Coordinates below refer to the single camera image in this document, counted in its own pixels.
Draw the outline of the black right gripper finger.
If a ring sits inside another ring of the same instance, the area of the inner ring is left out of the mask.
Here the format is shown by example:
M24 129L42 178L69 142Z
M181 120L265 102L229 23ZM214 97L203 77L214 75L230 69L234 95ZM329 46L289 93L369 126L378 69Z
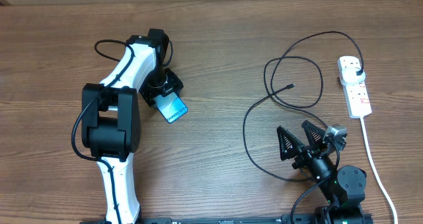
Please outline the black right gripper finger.
M284 161L298 156L304 144L282 126L279 126L276 131L279 140L281 160Z
M306 148L323 149L327 148L327 143L324 141L326 131L322 128L312 124L309 120L305 120L301 127L303 128L309 144Z

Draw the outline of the blue Samsung Galaxy smartphone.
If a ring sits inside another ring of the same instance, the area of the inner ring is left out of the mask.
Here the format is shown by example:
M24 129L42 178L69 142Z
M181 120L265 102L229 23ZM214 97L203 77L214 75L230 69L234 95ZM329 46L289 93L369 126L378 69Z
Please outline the blue Samsung Galaxy smartphone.
M154 98L154 101L157 105L157 109L170 124L177 121L188 112L188 107L175 92L167 96L159 95Z

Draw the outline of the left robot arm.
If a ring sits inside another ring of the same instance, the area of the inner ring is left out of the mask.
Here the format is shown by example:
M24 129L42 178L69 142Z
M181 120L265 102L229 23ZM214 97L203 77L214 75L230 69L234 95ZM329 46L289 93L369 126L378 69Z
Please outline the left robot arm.
M96 162L102 173L107 201L102 223L143 223L134 182L134 154L141 141L138 98L170 124L188 112L180 98L183 83L169 69L173 43L165 31L132 35L123 46L111 74L83 87L81 113L71 132L74 152Z

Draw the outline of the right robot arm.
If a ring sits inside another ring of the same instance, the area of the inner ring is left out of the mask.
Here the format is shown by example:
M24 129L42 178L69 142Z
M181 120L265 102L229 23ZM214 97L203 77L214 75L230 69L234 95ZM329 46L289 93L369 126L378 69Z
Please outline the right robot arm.
M304 144L283 127L277 128L281 160L293 159L294 169L306 169L311 174L328 204L316 207L313 213L296 214L295 209L304 192L293 204L289 214L281 216L282 223L315 224L371 224L370 213L364 213L361 202L365 200L367 174L364 170L346 165L339 166L340 152L346 146L347 129L339 124L322 129L306 120L304 129L308 144Z

